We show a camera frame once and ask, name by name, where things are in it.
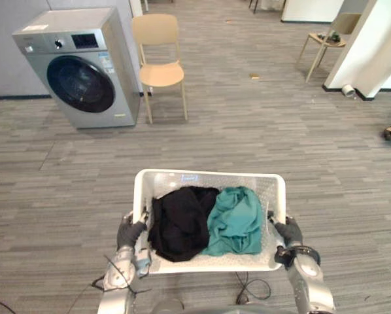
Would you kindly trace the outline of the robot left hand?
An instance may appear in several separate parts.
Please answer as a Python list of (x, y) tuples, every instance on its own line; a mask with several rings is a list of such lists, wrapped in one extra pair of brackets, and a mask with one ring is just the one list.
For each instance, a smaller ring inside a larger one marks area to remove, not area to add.
[(130, 212), (122, 217), (121, 223), (118, 227), (116, 243), (117, 250), (122, 247), (135, 248), (139, 236), (147, 231), (148, 211), (143, 207), (143, 212), (139, 215), (137, 222), (133, 222), (133, 213)]

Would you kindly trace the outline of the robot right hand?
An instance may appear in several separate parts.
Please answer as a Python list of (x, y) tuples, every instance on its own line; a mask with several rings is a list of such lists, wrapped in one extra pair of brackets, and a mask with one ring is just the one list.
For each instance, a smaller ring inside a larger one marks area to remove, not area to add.
[(303, 245), (303, 235), (296, 220), (293, 217), (286, 217), (286, 222), (283, 224), (276, 220), (273, 211), (269, 211), (267, 214), (267, 219), (274, 225), (275, 229), (284, 239), (284, 244), (286, 247), (297, 247)]

